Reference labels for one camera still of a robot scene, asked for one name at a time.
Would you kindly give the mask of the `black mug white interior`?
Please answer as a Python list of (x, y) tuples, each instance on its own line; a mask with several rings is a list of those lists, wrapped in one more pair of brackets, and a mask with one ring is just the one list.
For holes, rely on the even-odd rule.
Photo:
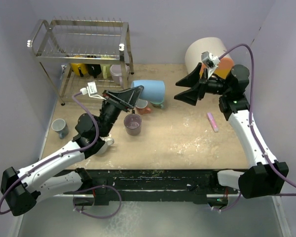
[(87, 72), (93, 78), (97, 78), (102, 72), (100, 64), (86, 64)]

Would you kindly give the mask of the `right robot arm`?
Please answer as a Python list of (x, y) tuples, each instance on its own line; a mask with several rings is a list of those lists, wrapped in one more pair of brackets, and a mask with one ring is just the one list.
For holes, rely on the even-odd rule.
[(208, 70), (199, 63), (176, 86), (187, 90), (175, 95), (175, 99), (195, 106), (206, 93), (219, 95), (219, 108), (226, 121), (234, 129), (245, 152), (249, 169), (244, 172), (232, 169), (217, 172), (210, 180), (210, 189), (221, 193), (227, 187), (239, 190), (245, 198), (279, 195), (284, 185), (283, 178), (289, 168), (279, 162), (268, 149), (250, 114), (250, 104), (244, 94), (249, 84), (249, 69), (243, 65), (231, 68), (225, 79), (218, 75), (207, 78)]

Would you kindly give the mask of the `lilac mug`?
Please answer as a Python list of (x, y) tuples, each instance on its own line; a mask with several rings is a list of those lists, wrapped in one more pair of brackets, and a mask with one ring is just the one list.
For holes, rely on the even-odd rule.
[(110, 74), (113, 81), (123, 87), (122, 70), (120, 65), (111, 65)]

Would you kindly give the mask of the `salmon pink mug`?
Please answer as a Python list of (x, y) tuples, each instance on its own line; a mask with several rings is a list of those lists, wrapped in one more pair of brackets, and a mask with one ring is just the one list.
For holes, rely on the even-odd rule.
[(140, 115), (150, 114), (151, 108), (148, 106), (148, 101), (143, 99), (138, 99), (135, 108)]

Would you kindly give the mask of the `blue cup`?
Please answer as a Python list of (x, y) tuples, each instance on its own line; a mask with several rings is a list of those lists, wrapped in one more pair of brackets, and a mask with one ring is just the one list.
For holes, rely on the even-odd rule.
[(140, 99), (151, 102), (162, 102), (165, 97), (165, 83), (162, 80), (134, 80), (131, 88), (143, 86)]

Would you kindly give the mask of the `yellow mug black handle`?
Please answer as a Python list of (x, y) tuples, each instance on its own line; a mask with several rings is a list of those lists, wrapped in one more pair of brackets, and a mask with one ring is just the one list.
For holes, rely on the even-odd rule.
[(71, 63), (72, 71), (80, 77), (88, 73), (87, 66), (84, 63)]

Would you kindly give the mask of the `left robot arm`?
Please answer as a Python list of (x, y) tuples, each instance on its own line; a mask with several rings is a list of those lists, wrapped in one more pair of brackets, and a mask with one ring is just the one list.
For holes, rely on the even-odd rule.
[[(121, 111), (129, 112), (134, 109), (143, 90), (144, 86), (139, 85), (121, 91), (105, 90), (99, 95), (92, 85), (74, 94), (72, 99), (85, 111), (75, 126), (77, 135), (46, 158), (18, 170), (10, 167), (3, 172), (0, 185), (0, 215), (9, 212), (13, 216), (23, 215), (39, 201), (57, 194), (89, 192), (92, 182), (87, 171), (72, 171), (63, 176), (57, 174), (93, 155), (104, 154), (114, 144), (114, 139), (109, 137), (109, 133)], [(98, 116), (91, 114), (78, 101), (77, 97), (80, 95), (102, 100)]]

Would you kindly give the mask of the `grey speckled mug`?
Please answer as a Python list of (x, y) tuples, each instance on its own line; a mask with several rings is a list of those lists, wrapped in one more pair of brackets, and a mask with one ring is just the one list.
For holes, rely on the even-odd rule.
[(97, 156), (103, 155), (107, 149), (114, 144), (114, 139), (111, 137), (105, 137), (102, 140), (104, 141), (104, 145), (96, 153)]

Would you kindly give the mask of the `teal cup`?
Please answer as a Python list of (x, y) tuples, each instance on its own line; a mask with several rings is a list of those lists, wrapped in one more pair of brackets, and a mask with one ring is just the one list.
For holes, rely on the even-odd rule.
[(161, 101), (150, 101), (151, 105), (155, 108), (163, 109), (164, 108), (164, 99)]

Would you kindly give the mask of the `purple mug black handle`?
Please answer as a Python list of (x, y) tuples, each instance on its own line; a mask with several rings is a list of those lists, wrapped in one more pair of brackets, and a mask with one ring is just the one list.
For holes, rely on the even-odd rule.
[(135, 110), (124, 118), (126, 132), (131, 136), (137, 136), (141, 133), (142, 119), (136, 114)]

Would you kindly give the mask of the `lime green mug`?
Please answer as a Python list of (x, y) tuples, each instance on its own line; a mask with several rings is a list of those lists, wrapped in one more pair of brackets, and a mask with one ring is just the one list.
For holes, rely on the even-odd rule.
[(111, 76), (110, 68), (111, 64), (100, 64), (102, 75), (104, 79), (108, 79)]

